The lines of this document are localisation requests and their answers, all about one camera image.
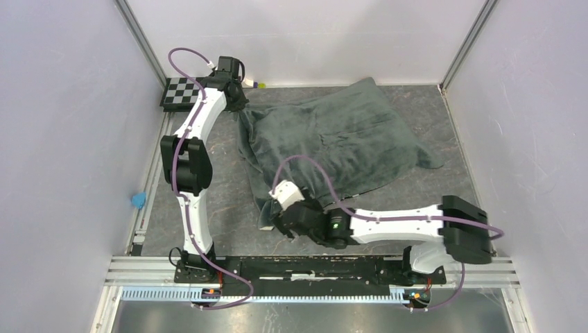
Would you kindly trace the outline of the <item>zebra striped pillowcase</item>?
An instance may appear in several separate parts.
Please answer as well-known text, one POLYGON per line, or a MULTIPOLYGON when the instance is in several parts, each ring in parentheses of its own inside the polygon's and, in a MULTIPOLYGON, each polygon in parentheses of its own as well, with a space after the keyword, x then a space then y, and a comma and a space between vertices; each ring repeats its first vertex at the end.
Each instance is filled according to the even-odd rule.
POLYGON ((326 96, 251 103, 236 120, 260 230, 272 230, 280 210, 269 194, 275 176, 308 189, 327 206, 332 191, 350 198, 414 167, 442 166, 370 77, 326 96))

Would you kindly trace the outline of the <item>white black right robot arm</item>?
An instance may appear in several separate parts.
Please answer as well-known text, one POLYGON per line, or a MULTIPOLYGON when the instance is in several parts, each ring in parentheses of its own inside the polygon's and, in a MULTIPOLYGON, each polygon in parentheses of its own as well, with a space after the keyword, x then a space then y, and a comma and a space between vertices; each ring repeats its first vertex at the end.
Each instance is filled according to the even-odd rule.
POLYGON ((276 227, 286 236, 305 236, 326 248, 378 241, 408 241, 400 265, 405 281, 418 283, 438 267, 455 261, 489 264, 490 227, 481 208, 458 196, 414 210, 324 210, 316 200, 294 194, 276 196, 281 208, 276 227))

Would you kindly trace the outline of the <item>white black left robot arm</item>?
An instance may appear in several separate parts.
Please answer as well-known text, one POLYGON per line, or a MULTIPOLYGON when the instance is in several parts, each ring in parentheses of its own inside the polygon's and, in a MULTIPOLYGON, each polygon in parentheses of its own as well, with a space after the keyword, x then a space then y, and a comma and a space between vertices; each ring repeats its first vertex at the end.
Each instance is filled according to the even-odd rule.
POLYGON ((221 112, 238 111, 248 102, 241 85, 245 67, 239 59, 221 56, 211 69, 208 76, 192 80, 193 107, 185 121, 160 140, 164 176, 178 200, 184 231, 176 269, 180 278, 204 283, 218 273, 205 207, 213 176, 205 144, 221 112))

